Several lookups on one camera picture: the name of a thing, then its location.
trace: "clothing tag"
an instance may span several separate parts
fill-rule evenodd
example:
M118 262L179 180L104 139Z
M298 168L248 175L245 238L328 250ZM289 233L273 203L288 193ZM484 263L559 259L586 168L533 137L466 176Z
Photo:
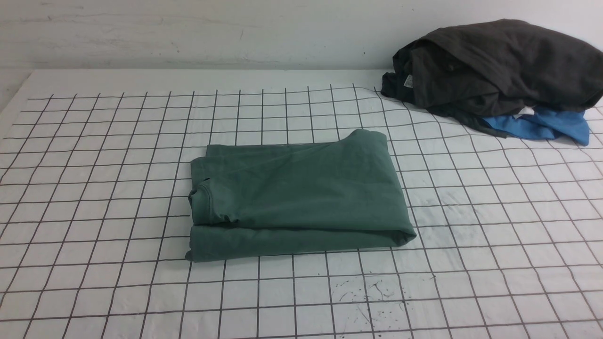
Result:
M412 74L406 77L406 81L404 81L404 87L412 88Z

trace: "fabric fold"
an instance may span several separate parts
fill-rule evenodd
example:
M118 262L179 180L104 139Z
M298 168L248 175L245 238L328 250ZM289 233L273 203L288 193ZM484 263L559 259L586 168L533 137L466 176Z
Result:
M366 247L416 237L385 136L210 145L191 162L192 261Z

